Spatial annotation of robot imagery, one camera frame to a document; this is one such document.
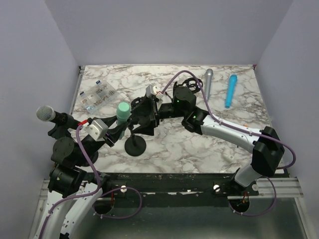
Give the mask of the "grey microphone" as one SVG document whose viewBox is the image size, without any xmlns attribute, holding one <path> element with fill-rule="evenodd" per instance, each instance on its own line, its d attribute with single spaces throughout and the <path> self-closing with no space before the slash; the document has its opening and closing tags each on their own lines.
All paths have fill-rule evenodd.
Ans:
<svg viewBox="0 0 319 239">
<path fill-rule="evenodd" d="M 205 72 L 205 84 L 204 84 L 204 93 L 205 93 L 205 98 L 207 100 L 210 97 L 212 79 L 213 79 L 213 70 L 209 68 Z"/>
</svg>

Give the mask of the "black microphone silver grille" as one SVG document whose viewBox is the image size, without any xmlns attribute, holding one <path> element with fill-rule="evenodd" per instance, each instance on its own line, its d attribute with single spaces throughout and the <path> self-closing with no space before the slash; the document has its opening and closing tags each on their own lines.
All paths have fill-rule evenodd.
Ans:
<svg viewBox="0 0 319 239">
<path fill-rule="evenodd" d="M 39 107 L 36 111 L 36 116 L 43 122 L 52 122 L 58 126 L 65 126 L 71 129 L 77 129 L 80 123 L 78 120 L 75 120 L 73 116 L 67 113 L 59 113 L 51 106 Z"/>
</svg>

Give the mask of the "black round-base clip stand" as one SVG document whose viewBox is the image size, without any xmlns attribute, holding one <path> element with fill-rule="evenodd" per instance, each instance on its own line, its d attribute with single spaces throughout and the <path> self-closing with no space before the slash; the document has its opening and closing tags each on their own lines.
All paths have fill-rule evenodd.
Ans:
<svg viewBox="0 0 319 239">
<path fill-rule="evenodd" d="M 128 122 L 128 129 L 130 137 L 125 141 L 125 152 L 133 157 L 142 155 L 147 147 L 146 141 L 138 135 L 133 133 L 134 125 Z"/>
</svg>

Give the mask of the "black round-base mic stand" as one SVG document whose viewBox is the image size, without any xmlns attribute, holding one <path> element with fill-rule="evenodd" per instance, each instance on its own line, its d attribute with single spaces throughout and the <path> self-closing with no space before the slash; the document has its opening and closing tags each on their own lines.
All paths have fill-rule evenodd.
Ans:
<svg viewBox="0 0 319 239">
<path fill-rule="evenodd" d="M 66 127 L 55 125 L 55 127 L 48 132 L 48 135 L 56 139 L 51 156 L 53 162 L 67 168 L 89 166 L 78 143 L 73 139 Z M 98 159 L 96 142 L 89 135 L 84 137 L 81 142 L 92 163 L 95 163 Z"/>
</svg>

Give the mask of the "teal microphone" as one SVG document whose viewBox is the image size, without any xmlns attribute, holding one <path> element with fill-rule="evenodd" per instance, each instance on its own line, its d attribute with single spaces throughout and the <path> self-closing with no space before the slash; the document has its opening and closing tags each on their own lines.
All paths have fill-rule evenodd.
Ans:
<svg viewBox="0 0 319 239">
<path fill-rule="evenodd" d="M 131 115 L 131 105 L 127 102 L 119 103 L 116 109 L 117 125 L 126 123 Z"/>
</svg>

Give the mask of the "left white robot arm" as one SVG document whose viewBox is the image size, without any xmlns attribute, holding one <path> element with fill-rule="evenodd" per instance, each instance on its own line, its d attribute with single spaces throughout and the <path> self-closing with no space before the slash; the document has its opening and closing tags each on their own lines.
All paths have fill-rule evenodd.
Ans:
<svg viewBox="0 0 319 239">
<path fill-rule="evenodd" d="M 116 116 L 79 122 L 56 111 L 38 118 L 55 124 L 48 135 L 56 142 L 47 201 L 34 238 L 70 239 L 98 197 L 110 193 L 110 183 L 100 178 L 94 162 L 104 144 L 114 146 L 128 122 L 111 128 Z"/>
</svg>

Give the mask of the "small white plastic piece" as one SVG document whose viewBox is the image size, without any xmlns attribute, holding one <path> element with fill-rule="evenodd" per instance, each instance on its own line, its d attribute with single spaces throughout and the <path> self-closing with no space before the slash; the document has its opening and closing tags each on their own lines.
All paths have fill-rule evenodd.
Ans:
<svg viewBox="0 0 319 239">
<path fill-rule="evenodd" d="M 232 163 L 234 161 L 234 154 L 231 149 L 225 149 L 222 153 L 222 157 L 225 161 Z"/>
</svg>

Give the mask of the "clear plastic screw box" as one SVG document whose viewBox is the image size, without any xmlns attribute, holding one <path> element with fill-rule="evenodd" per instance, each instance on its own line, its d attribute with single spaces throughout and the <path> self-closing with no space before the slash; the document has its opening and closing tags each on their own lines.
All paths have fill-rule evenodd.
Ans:
<svg viewBox="0 0 319 239">
<path fill-rule="evenodd" d="M 92 114 L 108 103 L 115 101 L 119 93 L 107 81 L 96 81 L 96 84 L 79 93 L 78 102 L 88 113 Z"/>
</svg>

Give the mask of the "blue microphone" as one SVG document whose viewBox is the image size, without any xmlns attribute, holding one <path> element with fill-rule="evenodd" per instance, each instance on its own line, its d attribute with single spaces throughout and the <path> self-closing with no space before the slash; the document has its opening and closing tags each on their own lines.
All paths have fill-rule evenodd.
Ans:
<svg viewBox="0 0 319 239">
<path fill-rule="evenodd" d="M 237 75 L 231 75 L 229 77 L 227 95 L 225 99 L 225 107 L 227 109 L 231 107 L 237 79 Z"/>
</svg>

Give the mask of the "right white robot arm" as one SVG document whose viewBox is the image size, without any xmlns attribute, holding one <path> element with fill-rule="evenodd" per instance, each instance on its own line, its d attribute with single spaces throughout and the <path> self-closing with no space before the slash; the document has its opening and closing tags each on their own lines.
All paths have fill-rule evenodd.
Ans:
<svg viewBox="0 0 319 239">
<path fill-rule="evenodd" d="M 160 120 L 183 118 L 181 124 L 189 132 L 220 138 L 251 153 L 251 161 L 239 168 L 229 183 L 235 195 L 241 195 L 260 177 L 273 176 L 285 152 L 273 128 L 249 128 L 212 117 L 196 106 L 196 96 L 188 87 L 176 88 L 171 103 L 162 103 L 159 94 L 147 93 L 134 99 L 131 107 L 131 123 L 138 125 L 133 133 L 153 135 Z"/>
</svg>

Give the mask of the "black tripod shock mount stand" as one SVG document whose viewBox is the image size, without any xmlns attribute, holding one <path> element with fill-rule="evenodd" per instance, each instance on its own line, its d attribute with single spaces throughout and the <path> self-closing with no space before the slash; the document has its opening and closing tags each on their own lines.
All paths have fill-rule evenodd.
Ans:
<svg viewBox="0 0 319 239">
<path fill-rule="evenodd" d="M 196 81 L 194 78 L 188 78 L 184 80 L 181 84 L 175 82 L 173 85 L 173 96 L 178 95 L 191 95 L 198 93 L 200 91 L 200 86 L 203 87 L 203 82 L 198 79 Z"/>
</svg>

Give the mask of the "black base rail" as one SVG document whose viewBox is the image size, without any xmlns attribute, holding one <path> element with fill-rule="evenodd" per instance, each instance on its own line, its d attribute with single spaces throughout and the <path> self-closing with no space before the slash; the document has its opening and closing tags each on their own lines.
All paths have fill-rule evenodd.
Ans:
<svg viewBox="0 0 319 239">
<path fill-rule="evenodd" d="M 95 203 L 98 211 L 111 208 L 226 207 L 231 197 L 257 196 L 251 186 L 243 188 L 231 173 L 103 173 L 104 193 Z M 123 193 L 118 188 L 127 186 Z"/>
</svg>

